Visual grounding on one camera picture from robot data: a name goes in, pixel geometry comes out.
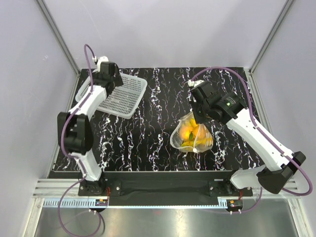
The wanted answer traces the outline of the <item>yellow banana bunch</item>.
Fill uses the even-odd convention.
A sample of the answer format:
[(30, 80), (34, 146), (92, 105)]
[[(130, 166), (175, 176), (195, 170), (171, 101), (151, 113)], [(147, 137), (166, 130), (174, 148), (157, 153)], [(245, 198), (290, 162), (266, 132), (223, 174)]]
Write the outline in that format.
[(180, 148), (184, 152), (202, 153), (213, 147), (213, 136), (204, 124), (197, 124), (193, 117), (186, 119), (181, 125), (199, 126), (199, 130), (195, 140), (184, 142), (181, 138)]

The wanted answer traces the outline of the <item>yellow-pink peach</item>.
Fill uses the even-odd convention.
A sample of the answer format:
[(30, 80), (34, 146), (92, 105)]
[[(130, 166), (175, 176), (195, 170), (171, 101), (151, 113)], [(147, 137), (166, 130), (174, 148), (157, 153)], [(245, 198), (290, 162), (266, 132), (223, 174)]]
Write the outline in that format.
[(198, 134), (198, 130), (199, 126), (183, 125), (179, 130), (179, 136), (184, 142), (193, 141)]

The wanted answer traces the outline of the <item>clear zip top bag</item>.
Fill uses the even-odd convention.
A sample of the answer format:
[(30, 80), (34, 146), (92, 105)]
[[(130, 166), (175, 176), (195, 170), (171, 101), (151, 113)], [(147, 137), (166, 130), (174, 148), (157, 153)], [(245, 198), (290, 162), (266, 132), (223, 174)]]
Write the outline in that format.
[(213, 136), (204, 124), (197, 124), (193, 112), (181, 117), (170, 136), (171, 146), (181, 152), (203, 153), (213, 147)]

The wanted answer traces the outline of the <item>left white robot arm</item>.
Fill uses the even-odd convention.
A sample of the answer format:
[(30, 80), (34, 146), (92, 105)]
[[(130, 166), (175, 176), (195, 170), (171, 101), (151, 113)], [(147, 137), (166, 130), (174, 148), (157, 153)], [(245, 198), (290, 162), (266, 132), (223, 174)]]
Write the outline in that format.
[(89, 71), (89, 78), (90, 86), (82, 99), (68, 112), (57, 116), (58, 144), (63, 154), (79, 166), (83, 187), (100, 196), (107, 184), (92, 151), (94, 138), (90, 120), (99, 105), (123, 82), (117, 64), (106, 56), (97, 60), (97, 71)]

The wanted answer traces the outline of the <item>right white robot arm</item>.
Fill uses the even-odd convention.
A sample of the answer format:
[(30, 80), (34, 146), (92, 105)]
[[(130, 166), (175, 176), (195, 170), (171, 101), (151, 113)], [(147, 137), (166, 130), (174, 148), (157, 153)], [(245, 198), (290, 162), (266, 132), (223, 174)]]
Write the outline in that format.
[(222, 96), (210, 82), (188, 82), (190, 105), (196, 123), (215, 120), (236, 132), (264, 162), (257, 168), (234, 171), (224, 183), (228, 195), (235, 196), (247, 187), (262, 187), (272, 194), (284, 190), (306, 157), (302, 152), (292, 152), (274, 138), (254, 118), (244, 100), (235, 93)]

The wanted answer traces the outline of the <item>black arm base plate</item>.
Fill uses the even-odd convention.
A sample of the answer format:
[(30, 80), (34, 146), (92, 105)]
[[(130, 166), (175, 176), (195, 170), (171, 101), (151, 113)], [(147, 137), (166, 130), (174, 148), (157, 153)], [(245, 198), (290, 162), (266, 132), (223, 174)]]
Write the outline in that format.
[(229, 184), (232, 171), (107, 171), (96, 184), (83, 181), (79, 196), (109, 197), (110, 206), (211, 206), (219, 197), (248, 198), (251, 188)]

